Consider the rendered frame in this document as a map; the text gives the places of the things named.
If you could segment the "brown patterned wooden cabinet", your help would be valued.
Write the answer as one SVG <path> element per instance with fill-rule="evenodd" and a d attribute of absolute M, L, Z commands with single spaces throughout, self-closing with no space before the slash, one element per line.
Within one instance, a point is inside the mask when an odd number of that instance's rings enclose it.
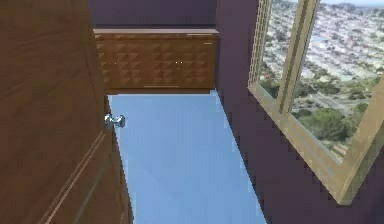
<path fill-rule="evenodd" d="M 195 94 L 215 88 L 215 29 L 94 31 L 108 94 Z"/>

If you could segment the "brown wooden room door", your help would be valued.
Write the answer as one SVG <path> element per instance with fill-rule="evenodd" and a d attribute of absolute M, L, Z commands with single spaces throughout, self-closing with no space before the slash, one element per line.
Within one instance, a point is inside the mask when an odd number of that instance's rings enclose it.
<path fill-rule="evenodd" d="M 88 0 L 0 0 L 0 224 L 134 224 L 107 113 Z"/>

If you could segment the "tan framed window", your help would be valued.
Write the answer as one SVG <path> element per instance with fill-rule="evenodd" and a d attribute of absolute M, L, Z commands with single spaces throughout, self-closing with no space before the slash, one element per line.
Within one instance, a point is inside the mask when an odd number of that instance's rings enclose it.
<path fill-rule="evenodd" d="M 384 148 L 384 0 L 258 0 L 248 89 L 350 204 Z"/>

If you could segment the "silver round door knob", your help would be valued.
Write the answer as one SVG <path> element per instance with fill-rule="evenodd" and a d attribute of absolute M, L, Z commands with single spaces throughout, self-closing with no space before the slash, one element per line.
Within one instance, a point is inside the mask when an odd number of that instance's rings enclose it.
<path fill-rule="evenodd" d="M 110 113 L 107 113 L 104 117 L 104 126 L 106 128 L 118 127 L 124 128 L 126 124 L 126 119 L 123 115 L 118 115 L 113 117 Z"/>

